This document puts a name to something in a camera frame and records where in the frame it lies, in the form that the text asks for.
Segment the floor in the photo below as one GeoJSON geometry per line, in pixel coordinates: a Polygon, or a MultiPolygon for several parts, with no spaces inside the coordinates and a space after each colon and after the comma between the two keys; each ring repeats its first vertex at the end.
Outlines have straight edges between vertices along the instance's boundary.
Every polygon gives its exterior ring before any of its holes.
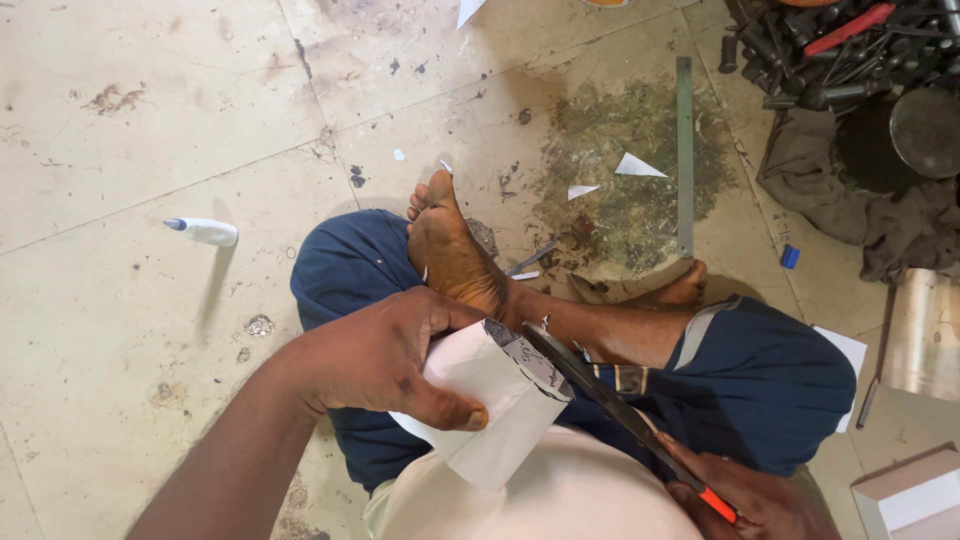
{"type": "MultiPolygon", "coordinates": [[[[772,118],[716,71],[722,0],[491,0],[459,32],[458,0],[70,1],[0,3],[0,537],[122,536],[301,332],[287,283],[305,235],[402,211],[439,159],[501,267],[564,232],[532,286],[669,279],[673,180],[610,171],[628,151],[671,174],[676,56],[694,59],[708,299],[750,293],[869,344],[862,397],[886,290],[753,182],[772,118]],[[568,203],[580,183],[602,188],[568,203]],[[235,223],[240,242],[185,241],[172,216],[235,223]],[[272,333],[247,331],[259,314],[272,333]]],[[[867,428],[809,463],[843,537],[865,538],[854,479],[949,440],[960,405],[881,389],[867,428]]],[[[275,538],[363,538],[365,500],[321,423],[275,538]]]]}

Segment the blue cap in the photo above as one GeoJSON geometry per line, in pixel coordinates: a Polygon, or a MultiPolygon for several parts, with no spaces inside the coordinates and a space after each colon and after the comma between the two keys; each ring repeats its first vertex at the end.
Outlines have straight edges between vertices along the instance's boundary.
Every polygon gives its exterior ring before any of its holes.
{"type": "Polygon", "coordinates": [[[787,244],[783,246],[783,256],[780,257],[780,266],[783,268],[794,268],[797,266],[798,258],[800,258],[800,250],[787,244]]]}
{"type": "Polygon", "coordinates": [[[171,219],[164,219],[163,225],[166,225],[167,227],[173,229],[174,231],[182,231],[186,229],[186,222],[178,217],[174,217],[171,219]]]}

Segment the hand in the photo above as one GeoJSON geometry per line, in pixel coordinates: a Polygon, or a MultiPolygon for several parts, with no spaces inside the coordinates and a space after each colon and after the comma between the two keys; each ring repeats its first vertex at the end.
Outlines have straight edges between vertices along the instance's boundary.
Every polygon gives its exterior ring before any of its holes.
{"type": "Polygon", "coordinates": [[[487,425],[484,406],[430,384],[422,372],[431,336],[485,316],[418,286],[309,331],[271,361],[315,411],[392,410],[438,430],[479,431],[487,425]]]}
{"type": "Polygon", "coordinates": [[[759,473],[718,455],[696,455],[663,431],[657,438],[693,476],[740,511],[731,525],[686,482],[666,484],[707,540],[839,540],[829,519],[806,502],[790,479],[759,473]]]}

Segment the foot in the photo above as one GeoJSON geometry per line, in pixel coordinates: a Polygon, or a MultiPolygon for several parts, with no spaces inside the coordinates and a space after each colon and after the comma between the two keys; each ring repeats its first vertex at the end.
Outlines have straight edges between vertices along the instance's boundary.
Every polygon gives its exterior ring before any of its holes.
{"type": "Polygon", "coordinates": [[[676,280],[621,303],[624,307],[671,306],[690,308],[704,302],[704,289],[707,288],[707,266],[701,260],[694,260],[690,268],[676,280]]]}
{"type": "Polygon", "coordinates": [[[435,291],[483,310],[509,324],[507,276],[473,239],[453,194],[453,177],[442,170],[430,185],[418,184],[410,196],[407,252],[426,285],[435,291]]]}

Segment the white glue bottle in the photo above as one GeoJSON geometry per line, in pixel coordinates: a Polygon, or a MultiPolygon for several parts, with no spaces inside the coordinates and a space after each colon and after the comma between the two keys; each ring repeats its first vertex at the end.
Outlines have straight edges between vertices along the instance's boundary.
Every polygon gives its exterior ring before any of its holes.
{"type": "Polygon", "coordinates": [[[163,220],[163,225],[182,232],[195,242],[223,247],[237,243],[237,228],[221,221],[201,217],[175,217],[163,220]]]}

